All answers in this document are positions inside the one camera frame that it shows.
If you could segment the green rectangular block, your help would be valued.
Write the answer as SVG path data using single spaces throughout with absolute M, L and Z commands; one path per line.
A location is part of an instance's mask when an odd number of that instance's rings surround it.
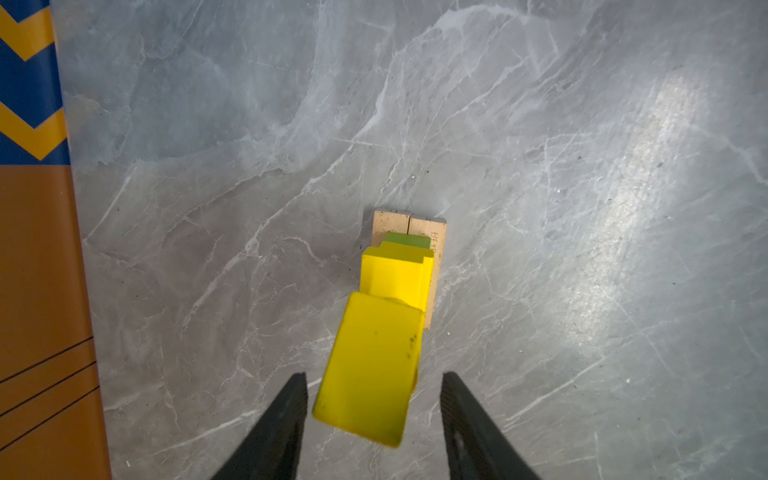
M 409 247 L 421 248 L 421 249 L 431 248 L 431 239 L 428 236 L 422 236 L 422 235 L 411 235 L 411 234 L 399 233 L 399 232 L 388 232 L 384 236 L 381 244 L 384 244 L 385 242 L 405 245 Z

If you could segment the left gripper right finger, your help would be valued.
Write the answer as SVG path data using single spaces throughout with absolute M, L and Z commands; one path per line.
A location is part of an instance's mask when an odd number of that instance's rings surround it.
M 536 479 L 455 372 L 443 374 L 440 408 L 452 479 Z

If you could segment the yellow long block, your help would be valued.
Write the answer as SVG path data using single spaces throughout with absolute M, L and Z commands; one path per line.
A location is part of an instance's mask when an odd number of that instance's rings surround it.
M 362 255 L 360 291 L 425 312 L 433 266 L 434 252 L 430 249 L 383 242 Z

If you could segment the natural wood block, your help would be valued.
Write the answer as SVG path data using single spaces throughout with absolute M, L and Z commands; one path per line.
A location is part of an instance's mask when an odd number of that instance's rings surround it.
M 390 233 L 407 234 L 411 214 L 409 212 L 375 210 L 373 213 L 371 245 L 378 247 Z
M 447 221 L 441 218 L 429 218 L 412 214 L 409 221 L 408 233 L 410 235 L 428 237 L 430 239 L 430 249 L 434 253 L 434 265 L 425 319 L 425 328 L 429 329 L 434 314 L 439 273 L 447 236 Z

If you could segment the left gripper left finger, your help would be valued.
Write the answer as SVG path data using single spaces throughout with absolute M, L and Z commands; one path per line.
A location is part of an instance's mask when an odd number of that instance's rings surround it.
M 213 479 L 296 479 L 307 405 L 306 374 L 295 373 Z

